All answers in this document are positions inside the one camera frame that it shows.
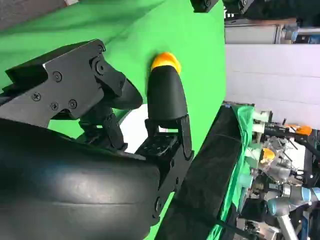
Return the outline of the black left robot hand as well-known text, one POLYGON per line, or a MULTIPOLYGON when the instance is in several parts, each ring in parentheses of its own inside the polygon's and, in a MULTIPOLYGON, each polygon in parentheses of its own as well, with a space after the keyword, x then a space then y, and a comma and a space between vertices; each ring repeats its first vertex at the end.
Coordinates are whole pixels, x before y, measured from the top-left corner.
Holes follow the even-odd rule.
POLYGON ((195 13, 208 13, 219 0, 190 0, 195 13))

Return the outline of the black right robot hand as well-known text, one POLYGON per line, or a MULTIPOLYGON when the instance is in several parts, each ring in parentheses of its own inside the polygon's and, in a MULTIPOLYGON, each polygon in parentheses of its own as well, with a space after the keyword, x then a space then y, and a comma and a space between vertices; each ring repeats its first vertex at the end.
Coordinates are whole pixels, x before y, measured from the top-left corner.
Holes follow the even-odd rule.
POLYGON ((113 110, 143 103, 99 39, 65 45, 6 71, 0 95, 0 237, 142 240, 159 222, 194 151, 176 57, 147 82, 147 137, 135 153, 113 110))

